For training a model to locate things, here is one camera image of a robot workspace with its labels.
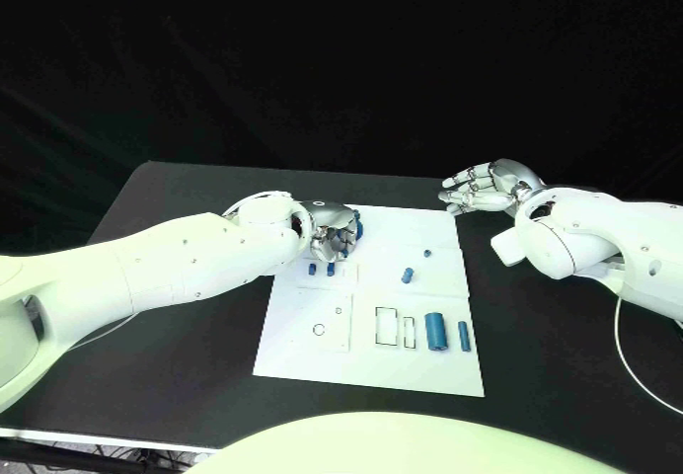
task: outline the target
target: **black table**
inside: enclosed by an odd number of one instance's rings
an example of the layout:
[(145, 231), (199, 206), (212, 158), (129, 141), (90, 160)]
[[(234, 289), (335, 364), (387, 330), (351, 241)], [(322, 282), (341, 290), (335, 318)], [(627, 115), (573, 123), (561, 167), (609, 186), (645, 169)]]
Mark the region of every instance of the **black table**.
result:
[[(247, 195), (441, 209), (440, 181), (150, 162), (132, 176), (91, 243), (169, 219), (221, 213)], [(645, 394), (614, 341), (616, 297), (594, 281), (555, 281), (524, 262), (506, 268), (490, 238), (503, 213), (459, 217), (486, 398), (253, 375), (273, 278), (221, 296), (143, 313), (68, 353), (0, 427), (222, 447), (293, 420), (398, 411), (531, 435), (626, 471), (683, 469), (683, 417)], [(623, 344), (660, 397), (683, 407), (683, 344), (672, 322), (626, 303)]]

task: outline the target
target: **small blue cylinder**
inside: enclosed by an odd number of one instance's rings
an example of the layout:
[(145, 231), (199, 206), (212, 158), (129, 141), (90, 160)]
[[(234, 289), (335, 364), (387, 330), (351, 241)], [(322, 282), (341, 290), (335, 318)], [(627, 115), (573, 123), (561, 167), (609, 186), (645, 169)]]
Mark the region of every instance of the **small blue cylinder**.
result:
[(410, 279), (413, 278), (413, 268), (407, 268), (405, 272), (403, 273), (401, 281), (404, 283), (410, 283)]
[(460, 349), (467, 353), (470, 349), (470, 334), (467, 332), (467, 323), (464, 321), (459, 322), (459, 331), (460, 331)]
[(427, 343), (431, 351), (446, 351), (449, 341), (446, 339), (444, 315), (428, 313), (424, 315), (424, 325), (427, 327)]

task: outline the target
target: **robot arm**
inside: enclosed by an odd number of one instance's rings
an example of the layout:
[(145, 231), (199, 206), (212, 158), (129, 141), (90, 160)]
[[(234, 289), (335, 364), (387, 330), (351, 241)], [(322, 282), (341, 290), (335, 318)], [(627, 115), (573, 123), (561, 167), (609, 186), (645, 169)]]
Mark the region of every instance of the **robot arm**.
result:
[(244, 199), (224, 216), (184, 217), (54, 254), (0, 257), (0, 412), (96, 329), (274, 275), (307, 248), (335, 262), (354, 251), (356, 229), (349, 207), (270, 193)]
[(675, 204), (548, 188), (512, 160), (470, 168), (444, 186), (459, 186), (440, 194), (454, 214), (506, 210), (515, 217), (513, 228), (492, 239), (506, 265), (529, 258), (550, 277), (596, 279), (622, 299), (683, 321), (683, 213)]

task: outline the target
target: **black curtain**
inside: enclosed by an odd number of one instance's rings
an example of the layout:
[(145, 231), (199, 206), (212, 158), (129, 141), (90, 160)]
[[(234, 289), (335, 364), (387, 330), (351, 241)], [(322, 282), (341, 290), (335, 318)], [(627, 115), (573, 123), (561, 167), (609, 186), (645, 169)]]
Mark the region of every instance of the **black curtain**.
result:
[(508, 157), (681, 200), (678, 2), (352, 8), (5, 18), (0, 254), (83, 245), (149, 160), (446, 178)]

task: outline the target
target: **blue battery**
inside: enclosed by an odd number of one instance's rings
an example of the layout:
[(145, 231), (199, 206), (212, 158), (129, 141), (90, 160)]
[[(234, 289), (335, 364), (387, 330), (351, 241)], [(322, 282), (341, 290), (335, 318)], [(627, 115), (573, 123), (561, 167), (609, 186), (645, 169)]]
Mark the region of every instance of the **blue battery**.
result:
[(470, 349), (470, 334), (467, 333), (467, 323), (464, 321), (459, 322), (459, 331), (460, 331), (460, 349), (467, 353)]
[(444, 315), (428, 313), (424, 315), (424, 325), (427, 328), (427, 343), (431, 351), (446, 351), (449, 341), (446, 339)]
[(405, 272), (403, 273), (401, 281), (403, 281), (404, 283), (410, 283), (410, 279), (411, 279), (411, 278), (413, 278), (413, 268), (408, 267), (408, 268), (405, 269)]

